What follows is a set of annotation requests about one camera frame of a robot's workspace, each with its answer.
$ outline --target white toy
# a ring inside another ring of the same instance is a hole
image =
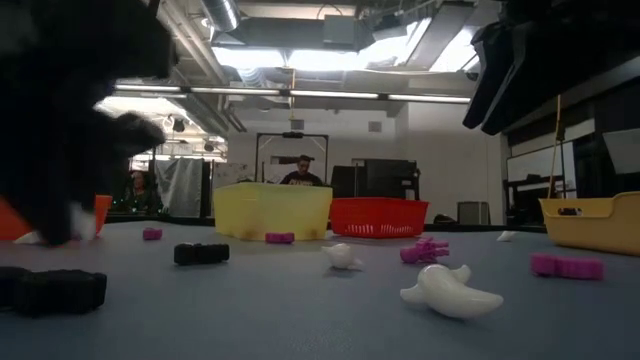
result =
[[[359,270],[362,268],[362,261],[355,258],[351,246],[347,244],[323,246],[322,251],[327,254],[331,266],[334,268],[349,270]]]
[[[517,231],[503,231],[502,234],[498,237],[499,242],[511,241],[513,235],[515,235]]]
[[[467,287],[469,277],[471,269],[466,265],[457,270],[429,265],[420,270],[416,286],[400,290],[400,297],[408,303],[426,304],[443,315],[462,319],[490,313],[502,305],[502,296]]]
[[[93,240],[96,237],[96,215],[82,210],[79,203],[71,203],[71,233],[78,240]],[[15,244],[44,244],[40,233],[32,231],[14,241]]]

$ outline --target yellow plastic bin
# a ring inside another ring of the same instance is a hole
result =
[[[218,233],[264,241],[266,233],[324,239],[333,190],[326,187],[239,183],[213,192]]]
[[[553,242],[640,256],[640,192],[604,199],[540,199]]]

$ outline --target pink toy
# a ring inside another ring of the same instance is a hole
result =
[[[160,240],[162,229],[146,228],[142,231],[142,238],[145,240]]]
[[[604,264],[598,259],[531,254],[531,271],[539,276],[582,280],[604,279]]]
[[[295,241],[294,233],[266,233],[264,241],[269,244],[291,244]]]
[[[446,241],[433,241],[432,237],[422,238],[412,248],[400,250],[400,258],[407,264],[415,264],[418,261],[426,263],[437,262],[438,256],[448,256],[449,243]]]

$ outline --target red basket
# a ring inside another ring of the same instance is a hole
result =
[[[334,199],[331,229],[339,235],[400,238],[422,234],[428,202],[388,198]]]

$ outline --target gray table surface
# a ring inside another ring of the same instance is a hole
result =
[[[142,229],[164,230],[143,242]],[[102,239],[45,249],[0,244],[0,264],[32,270],[80,268],[109,276],[107,300],[83,316],[21,318],[0,313],[0,359],[638,359],[640,259],[553,246],[546,235],[437,233],[467,264],[469,285],[504,296],[473,320],[406,305],[421,266],[403,265],[410,240],[340,238],[362,272],[328,267],[319,247],[243,242],[213,228],[161,223],[107,225]],[[176,267],[180,242],[227,242],[231,260]],[[529,254],[596,256],[605,281],[537,278]]]

